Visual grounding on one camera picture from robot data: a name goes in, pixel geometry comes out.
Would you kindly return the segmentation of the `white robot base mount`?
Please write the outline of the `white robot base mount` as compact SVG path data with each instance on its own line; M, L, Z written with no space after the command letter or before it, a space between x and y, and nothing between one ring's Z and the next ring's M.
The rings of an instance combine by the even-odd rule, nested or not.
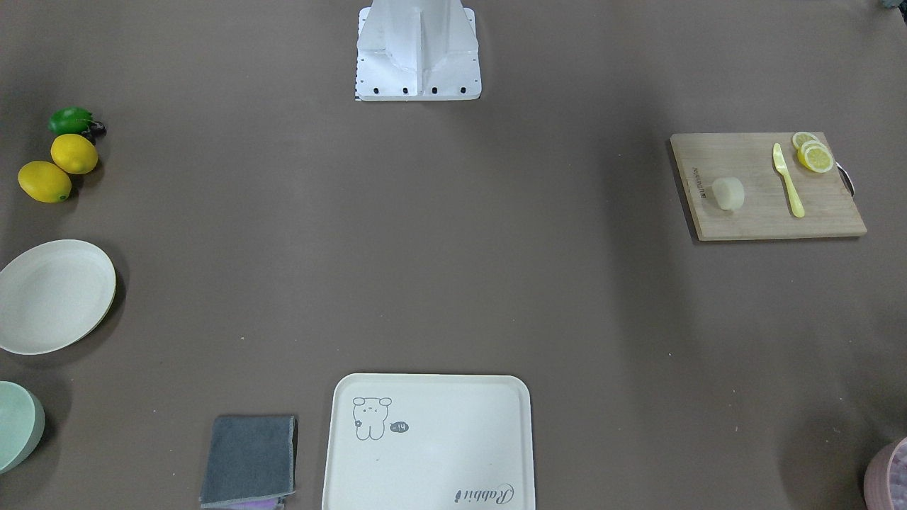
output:
M357 20L357 101L480 98L475 13L462 2L373 1Z

